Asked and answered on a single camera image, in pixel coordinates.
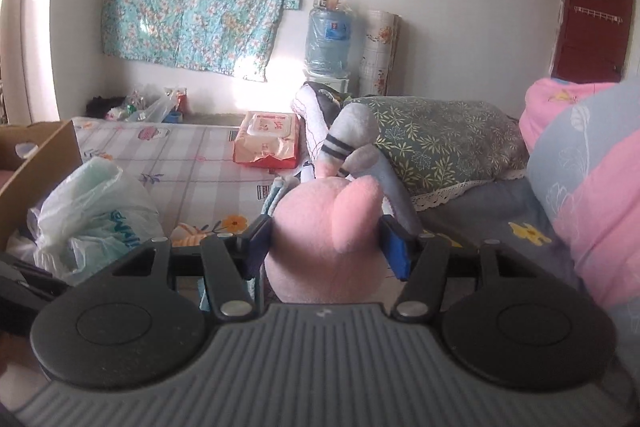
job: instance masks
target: red wipes package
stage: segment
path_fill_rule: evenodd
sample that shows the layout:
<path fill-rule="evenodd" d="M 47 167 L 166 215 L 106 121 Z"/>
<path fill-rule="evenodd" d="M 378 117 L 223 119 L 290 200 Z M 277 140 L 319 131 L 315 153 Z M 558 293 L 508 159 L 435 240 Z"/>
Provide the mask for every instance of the red wipes package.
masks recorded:
<path fill-rule="evenodd" d="M 300 124 L 293 113 L 249 111 L 236 136 L 234 162 L 263 169 L 298 165 Z"/>

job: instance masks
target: black stripe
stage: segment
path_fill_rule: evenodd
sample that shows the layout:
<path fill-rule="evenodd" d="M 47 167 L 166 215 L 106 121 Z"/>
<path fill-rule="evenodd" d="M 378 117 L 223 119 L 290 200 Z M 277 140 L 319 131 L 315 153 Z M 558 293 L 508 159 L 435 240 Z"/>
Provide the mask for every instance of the black stripe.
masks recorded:
<path fill-rule="evenodd" d="M 342 161 L 345 161 L 348 156 L 348 154 L 343 154 L 341 152 L 334 151 L 333 149 L 330 149 L 326 145 L 323 145 L 322 149 L 320 150 L 327 153 L 329 156 L 333 156 L 334 158 L 337 158 L 338 160 L 342 160 Z"/>
<path fill-rule="evenodd" d="M 337 138 L 334 138 L 330 134 L 328 134 L 324 140 L 329 142 L 329 143 L 332 143 L 334 145 L 337 145 L 340 149 L 344 149 L 344 150 L 346 150 L 347 152 L 350 152 L 350 153 L 352 153 L 355 150 L 348 143 L 341 142 L 340 140 L 338 140 Z"/>

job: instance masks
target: stuffed animal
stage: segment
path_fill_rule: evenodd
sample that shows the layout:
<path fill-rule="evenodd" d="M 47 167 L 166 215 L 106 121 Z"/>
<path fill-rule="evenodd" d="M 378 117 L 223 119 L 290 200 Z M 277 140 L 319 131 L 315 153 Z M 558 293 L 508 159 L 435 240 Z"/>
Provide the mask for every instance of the stuffed animal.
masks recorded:
<path fill-rule="evenodd" d="M 342 169 L 366 168 L 378 136 L 370 109 L 351 103 L 332 125 L 316 160 L 316 179 L 277 201 L 267 277 L 283 302 L 367 301 L 382 284 L 387 263 L 378 247 L 383 193 L 372 176 L 351 182 Z"/>

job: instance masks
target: plastic bottle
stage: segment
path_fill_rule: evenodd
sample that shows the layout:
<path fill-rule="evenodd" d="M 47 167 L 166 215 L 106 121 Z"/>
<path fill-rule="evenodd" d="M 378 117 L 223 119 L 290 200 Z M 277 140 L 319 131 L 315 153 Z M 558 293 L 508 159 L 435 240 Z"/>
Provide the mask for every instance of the plastic bottle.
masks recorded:
<path fill-rule="evenodd" d="M 338 6 L 339 0 L 322 0 L 309 13 L 305 66 L 313 76 L 346 78 L 351 40 L 350 12 Z M 335 9 L 329 9 L 335 2 Z"/>

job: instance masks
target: red door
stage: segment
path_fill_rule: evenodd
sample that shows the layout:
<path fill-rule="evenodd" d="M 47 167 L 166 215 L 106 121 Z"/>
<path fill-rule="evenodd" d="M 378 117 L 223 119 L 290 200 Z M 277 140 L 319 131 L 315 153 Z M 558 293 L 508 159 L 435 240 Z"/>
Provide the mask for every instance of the red door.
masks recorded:
<path fill-rule="evenodd" d="M 633 10 L 634 0 L 565 0 L 553 76 L 619 82 Z"/>

